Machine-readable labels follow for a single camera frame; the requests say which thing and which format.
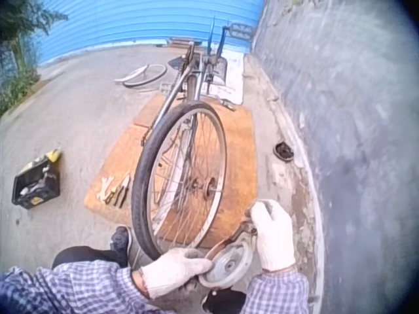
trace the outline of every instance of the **corrugated metal wall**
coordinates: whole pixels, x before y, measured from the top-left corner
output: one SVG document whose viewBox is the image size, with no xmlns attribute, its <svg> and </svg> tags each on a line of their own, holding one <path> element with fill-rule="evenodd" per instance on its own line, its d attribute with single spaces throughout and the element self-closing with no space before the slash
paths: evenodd
<svg viewBox="0 0 419 314">
<path fill-rule="evenodd" d="M 40 61 L 91 46 L 168 37 L 206 40 L 215 16 L 214 38 L 228 22 L 256 27 L 263 0 L 46 0 L 47 8 L 66 13 L 41 39 Z M 250 44 L 228 38 L 227 44 L 248 49 Z"/>
</svg>

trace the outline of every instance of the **pavement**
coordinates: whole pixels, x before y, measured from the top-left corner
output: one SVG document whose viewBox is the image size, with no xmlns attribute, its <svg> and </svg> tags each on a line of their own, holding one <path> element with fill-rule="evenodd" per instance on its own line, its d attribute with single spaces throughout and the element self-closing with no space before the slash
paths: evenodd
<svg viewBox="0 0 419 314">
<path fill-rule="evenodd" d="M 129 90 L 113 79 L 145 63 L 166 64 L 180 53 L 174 48 L 130 46 L 87 52 L 40 69 L 48 83 L 0 122 L 1 271 L 15 265 L 30 272 L 49 268 L 58 252 L 74 245 L 109 248 L 116 225 L 85 209 L 83 198 L 120 134 L 156 92 Z M 158 88 L 161 80 L 172 81 L 175 74 L 168 67 L 164 78 L 147 89 Z M 272 147 L 280 139 L 298 146 L 293 142 L 297 133 L 284 119 L 280 99 L 262 75 L 252 57 L 246 56 L 243 106 L 253 112 L 258 194 L 279 200 L 290 212 L 297 262 L 314 291 L 318 272 L 312 206 L 316 198 L 310 187 L 310 171 L 304 163 L 304 149 L 297 149 L 296 160 L 290 164 L 273 156 Z M 13 205 L 14 176 L 28 162 L 57 147 L 64 152 L 60 161 L 61 196 L 29 211 Z M 251 271 L 236 288 L 246 290 L 252 275 L 260 270 L 256 257 Z M 183 312 L 197 313 L 192 310 L 197 298 L 185 299 L 178 304 L 186 309 Z"/>
</svg>

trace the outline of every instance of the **plaid shirt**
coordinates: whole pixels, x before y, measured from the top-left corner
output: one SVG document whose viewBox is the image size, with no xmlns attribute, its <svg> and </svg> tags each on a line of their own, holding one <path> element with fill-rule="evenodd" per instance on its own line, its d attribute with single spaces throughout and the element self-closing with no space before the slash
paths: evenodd
<svg viewBox="0 0 419 314">
<path fill-rule="evenodd" d="M 308 313 L 308 283 L 296 271 L 261 274 L 249 287 L 243 314 Z M 95 261 L 40 268 L 34 275 L 13 267 L 0 279 L 0 312 L 169 314 L 147 302 L 130 268 Z"/>
</svg>

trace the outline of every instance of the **white glove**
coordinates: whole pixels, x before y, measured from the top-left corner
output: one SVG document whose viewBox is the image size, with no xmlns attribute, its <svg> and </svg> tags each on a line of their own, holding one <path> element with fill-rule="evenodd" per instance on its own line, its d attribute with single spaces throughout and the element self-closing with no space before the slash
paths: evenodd
<svg viewBox="0 0 419 314">
<path fill-rule="evenodd" d="M 150 298 L 163 296 L 186 283 L 191 277 L 210 270 L 212 261 L 200 257 L 202 253 L 196 249 L 176 248 L 142 267 L 145 289 Z"/>
<path fill-rule="evenodd" d="M 264 270 L 278 271 L 295 264 L 291 217 L 274 200 L 259 200 L 251 208 L 257 229 L 257 251 Z"/>
</svg>

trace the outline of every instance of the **wooden board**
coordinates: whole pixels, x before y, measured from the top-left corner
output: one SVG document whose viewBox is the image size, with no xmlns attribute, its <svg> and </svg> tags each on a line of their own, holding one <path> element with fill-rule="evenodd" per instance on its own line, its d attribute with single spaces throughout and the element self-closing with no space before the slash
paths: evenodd
<svg viewBox="0 0 419 314">
<path fill-rule="evenodd" d="M 97 199 L 97 193 L 101 189 L 102 177 L 115 177 L 110 187 L 123 178 L 127 171 L 134 178 L 142 151 L 141 138 L 147 126 L 153 122 L 164 98 L 160 94 L 154 96 L 121 135 L 86 193 L 84 205 L 89 210 L 115 223 L 132 225 L 130 192 L 122 209 L 114 207 L 113 201 L 109 205 L 104 204 Z M 227 175 L 223 197 L 214 223 L 201 244 L 202 247 L 210 248 L 231 235 L 244 211 L 257 196 L 256 152 L 252 117 L 246 108 L 235 106 L 236 111 L 232 112 L 218 105 L 214 99 L 203 100 L 213 105 L 220 116 L 227 141 Z"/>
</svg>

